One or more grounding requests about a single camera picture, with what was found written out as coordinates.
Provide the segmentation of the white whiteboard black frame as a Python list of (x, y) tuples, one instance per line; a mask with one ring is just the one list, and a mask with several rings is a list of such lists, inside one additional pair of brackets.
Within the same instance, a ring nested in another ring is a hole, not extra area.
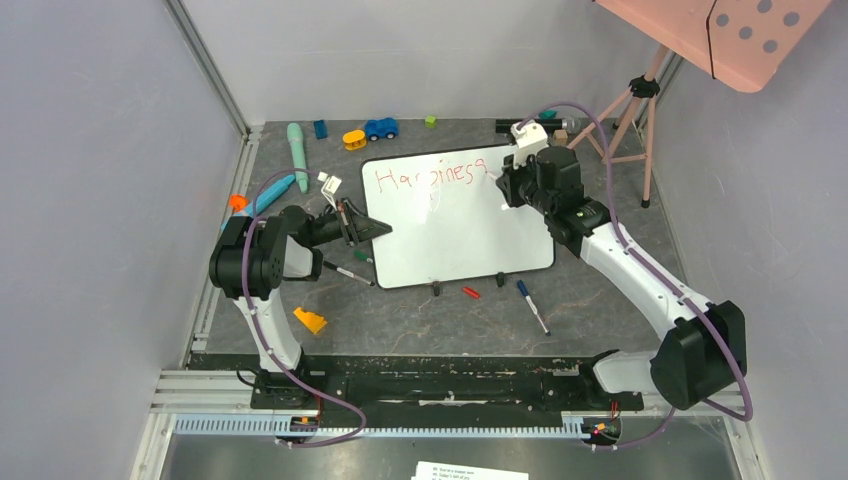
[(555, 245), (541, 214), (511, 208), (495, 184), (510, 145), (365, 161), (377, 284), (395, 289), (546, 269)]

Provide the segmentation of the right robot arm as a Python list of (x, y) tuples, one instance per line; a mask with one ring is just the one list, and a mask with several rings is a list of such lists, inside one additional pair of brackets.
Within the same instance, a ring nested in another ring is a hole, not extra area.
[(704, 403), (752, 419), (744, 313), (687, 287), (637, 244), (609, 207), (586, 196), (573, 150), (548, 146), (525, 160), (509, 154), (495, 183), (508, 206), (539, 212), (554, 241), (606, 277), (660, 340), (654, 351), (597, 355), (577, 382), (585, 405), (602, 408), (619, 393), (657, 393), (678, 410)]

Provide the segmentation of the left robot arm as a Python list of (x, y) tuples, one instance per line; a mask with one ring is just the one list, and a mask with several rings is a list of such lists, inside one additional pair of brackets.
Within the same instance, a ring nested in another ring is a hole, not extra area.
[(268, 217), (235, 216), (226, 222), (210, 257), (209, 278), (248, 324), (259, 352), (253, 389), (260, 398), (280, 398), (297, 408), (322, 397), (303, 373), (303, 348), (291, 331), (281, 285), (318, 280), (330, 266), (321, 245), (342, 240), (357, 246), (392, 231), (348, 198), (317, 216), (290, 205)]

